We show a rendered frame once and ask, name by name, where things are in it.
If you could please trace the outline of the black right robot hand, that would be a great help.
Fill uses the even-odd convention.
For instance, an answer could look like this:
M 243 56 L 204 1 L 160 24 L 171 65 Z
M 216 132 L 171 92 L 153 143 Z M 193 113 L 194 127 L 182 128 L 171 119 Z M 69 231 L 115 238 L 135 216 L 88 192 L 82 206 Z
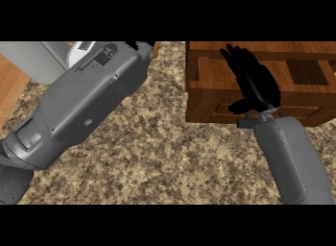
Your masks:
M 243 114 L 280 107 L 280 87 L 268 67 L 257 61 L 250 51 L 227 44 L 221 55 L 234 72 L 243 99 L 231 104 L 228 111 Z

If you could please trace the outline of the wooden drawer cabinet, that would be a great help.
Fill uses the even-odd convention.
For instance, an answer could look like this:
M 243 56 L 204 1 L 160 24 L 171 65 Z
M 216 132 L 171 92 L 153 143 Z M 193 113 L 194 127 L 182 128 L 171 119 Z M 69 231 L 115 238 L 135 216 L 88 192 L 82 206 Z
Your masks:
M 281 92 L 280 113 L 316 127 L 336 118 L 336 41 L 190 41 L 185 43 L 185 120 L 232 124 L 228 106 L 243 98 L 219 50 L 247 49 L 268 67 Z

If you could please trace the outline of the pale grey appliance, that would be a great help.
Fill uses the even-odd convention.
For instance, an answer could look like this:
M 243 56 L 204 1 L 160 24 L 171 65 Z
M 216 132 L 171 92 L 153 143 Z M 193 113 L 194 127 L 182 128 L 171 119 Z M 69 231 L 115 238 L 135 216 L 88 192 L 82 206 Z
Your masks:
M 67 70 L 63 41 L 0 41 L 0 54 L 39 84 L 51 84 Z

